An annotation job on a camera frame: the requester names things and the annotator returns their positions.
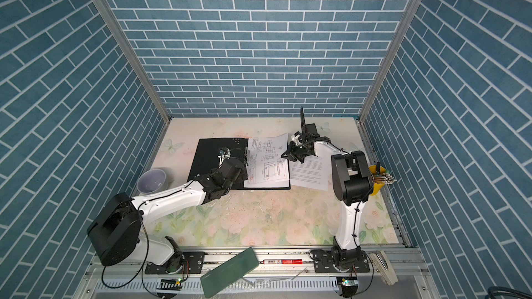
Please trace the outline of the orange black file folder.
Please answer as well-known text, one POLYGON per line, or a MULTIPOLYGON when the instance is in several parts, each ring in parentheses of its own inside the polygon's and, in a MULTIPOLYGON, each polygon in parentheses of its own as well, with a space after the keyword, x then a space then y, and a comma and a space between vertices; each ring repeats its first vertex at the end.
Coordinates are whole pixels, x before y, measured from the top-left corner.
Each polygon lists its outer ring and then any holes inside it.
POLYGON ((194 179, 219 167, 225 159, 235 157, 247 167, 247 143, 251 138, 202 138, 198 142, 188 178, 194 179))

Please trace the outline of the technical drawing paper sheet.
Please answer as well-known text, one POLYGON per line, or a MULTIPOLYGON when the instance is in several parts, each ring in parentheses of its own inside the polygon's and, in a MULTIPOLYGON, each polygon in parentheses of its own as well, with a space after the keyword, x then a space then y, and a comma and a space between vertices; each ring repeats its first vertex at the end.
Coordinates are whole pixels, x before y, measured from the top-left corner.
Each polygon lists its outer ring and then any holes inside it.
POLYGON ((288 135, 251 138, 247 143, 245 190, 290 189, 288 160, 282 154, 288 147, 288 135))

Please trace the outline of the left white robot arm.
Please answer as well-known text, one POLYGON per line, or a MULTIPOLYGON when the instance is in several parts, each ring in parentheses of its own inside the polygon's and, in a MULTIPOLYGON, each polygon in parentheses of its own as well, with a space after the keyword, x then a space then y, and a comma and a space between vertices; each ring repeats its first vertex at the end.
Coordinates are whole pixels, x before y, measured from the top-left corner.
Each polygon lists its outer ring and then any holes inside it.
POLYGON ((235 157, 225 159, 209 174, 157 194, 113 196, 87 229, 100 263, 111 267, 121 262, 149 262, 166 273, 181 271, 184 257, 177 242, 150 239, 145 227, 169 214, 220 199, 234 185, 247 180, 245 164, 235 157))

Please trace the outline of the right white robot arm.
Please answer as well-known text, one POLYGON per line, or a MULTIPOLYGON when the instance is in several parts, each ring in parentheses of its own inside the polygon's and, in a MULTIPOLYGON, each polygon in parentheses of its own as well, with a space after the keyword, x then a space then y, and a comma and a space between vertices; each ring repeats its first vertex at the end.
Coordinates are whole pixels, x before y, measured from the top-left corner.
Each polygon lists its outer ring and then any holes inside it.
POLYGON ((293 166, 307 160, 325 162, 325 178, 332 179, 332 191, 341 202, 340 223, 333 237, 331 255, 339 269, 352 267, 365 259, 360 247, 362 211, 369 196, 374 192, 374 178, 361 150, 347 152, 335 146, 326 136, 320 136, 315 124, 301 123, 281 155, 293 166))

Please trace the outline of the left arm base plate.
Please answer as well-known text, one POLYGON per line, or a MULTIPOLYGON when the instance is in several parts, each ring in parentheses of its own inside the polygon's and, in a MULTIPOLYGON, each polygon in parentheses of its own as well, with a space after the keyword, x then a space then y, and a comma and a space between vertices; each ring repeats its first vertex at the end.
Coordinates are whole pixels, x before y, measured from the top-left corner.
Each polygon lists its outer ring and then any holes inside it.
POLYGON ((170 275, 170 274, 200 274, 204 264, 206 253, 202 251, 174 253, 169 261, 162 265, 149 262, 145 268, 148 275, 170 275))

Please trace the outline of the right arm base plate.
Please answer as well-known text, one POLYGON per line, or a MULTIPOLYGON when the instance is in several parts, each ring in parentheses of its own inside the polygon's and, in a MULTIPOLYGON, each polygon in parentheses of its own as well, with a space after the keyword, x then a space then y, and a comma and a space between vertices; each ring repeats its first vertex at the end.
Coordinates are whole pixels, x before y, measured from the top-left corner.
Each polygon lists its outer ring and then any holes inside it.
POLYGON ((361 249, 325 251, 314 249, 308 252, 317 274, 368 273, 369 260, 361 249))

